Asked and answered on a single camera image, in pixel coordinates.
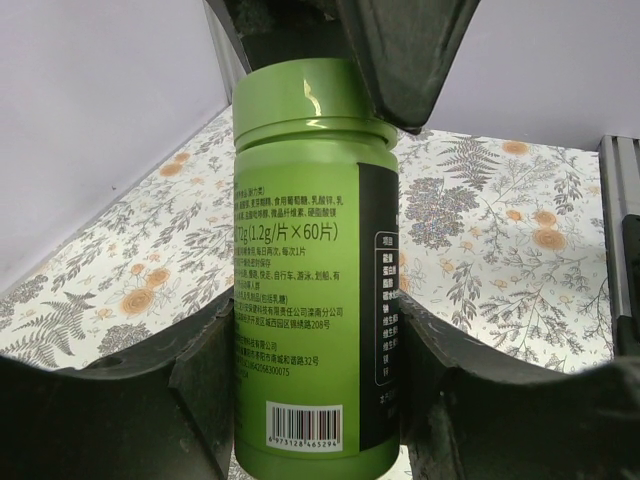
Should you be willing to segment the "green pill bottle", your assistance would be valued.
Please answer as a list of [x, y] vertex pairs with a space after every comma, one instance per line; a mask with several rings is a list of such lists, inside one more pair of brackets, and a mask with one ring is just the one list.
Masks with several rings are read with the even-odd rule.
[[377, 479], [399, 454], [395, 129], [336, 58], [233, 96], [235, 454], [257, 479]]

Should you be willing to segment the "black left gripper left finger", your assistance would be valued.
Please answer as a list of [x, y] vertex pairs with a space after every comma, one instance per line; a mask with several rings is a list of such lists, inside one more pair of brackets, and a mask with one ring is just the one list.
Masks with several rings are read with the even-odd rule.
[[224, 479], [233, 298], [86, 368], [1, 361], [5, 479]]

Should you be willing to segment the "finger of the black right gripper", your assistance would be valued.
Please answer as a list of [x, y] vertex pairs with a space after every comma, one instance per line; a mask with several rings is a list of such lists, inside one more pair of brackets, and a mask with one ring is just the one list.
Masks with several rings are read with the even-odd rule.
[[208, 0], [247, 73], [285, 61], [348, 58], [335, 1]]
[[376, 117], [407, 133], [420, 133], [479, 4], [478, 0], [337, 3]]

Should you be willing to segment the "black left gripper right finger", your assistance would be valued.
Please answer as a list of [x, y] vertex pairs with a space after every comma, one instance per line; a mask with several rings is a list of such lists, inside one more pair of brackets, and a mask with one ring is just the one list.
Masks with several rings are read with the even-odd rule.
[[400, 298], [401, 439], [416, 479], [635, 479], [639, 361], [578, 374], [506, 355]]

